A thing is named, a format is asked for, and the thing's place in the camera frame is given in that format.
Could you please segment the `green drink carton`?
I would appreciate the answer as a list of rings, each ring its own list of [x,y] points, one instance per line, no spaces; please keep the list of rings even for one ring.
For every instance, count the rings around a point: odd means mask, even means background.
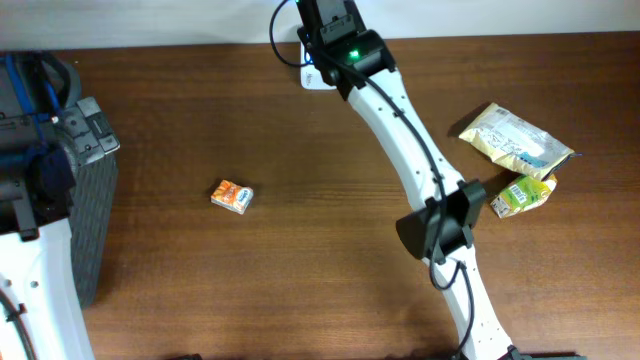
[[[490,203],[499,218],[507,218],[543,205],[557,186],[558,180],[551,175],[539,181],[522,175],[504,188]]]

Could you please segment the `small orange white packet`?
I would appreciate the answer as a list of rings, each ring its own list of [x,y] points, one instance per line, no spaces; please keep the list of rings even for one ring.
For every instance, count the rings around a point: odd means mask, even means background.
[[[211,194],[210,200],[213,204],[242,215],[249,207],[253,196],[252,188],[222,180]]]

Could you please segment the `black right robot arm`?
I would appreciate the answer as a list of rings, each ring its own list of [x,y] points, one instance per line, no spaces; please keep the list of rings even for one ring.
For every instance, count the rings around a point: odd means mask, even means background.
[[[446,160],[415,111],[396,61],[352,1],[297,0],[301,43],[322,80],[367,123],[394,166],[411,213],[397,220],[407,251],[424,262],[458,332],[456,359],[520,359],[479,273],[474,236],[486,199]]]

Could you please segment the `yellow snack bag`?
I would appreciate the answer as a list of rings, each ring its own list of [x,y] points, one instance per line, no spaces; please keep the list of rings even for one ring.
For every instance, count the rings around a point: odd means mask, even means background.
[[[459,135],[494,164],[545,181],[578,153],[547,131],[491,103]]]

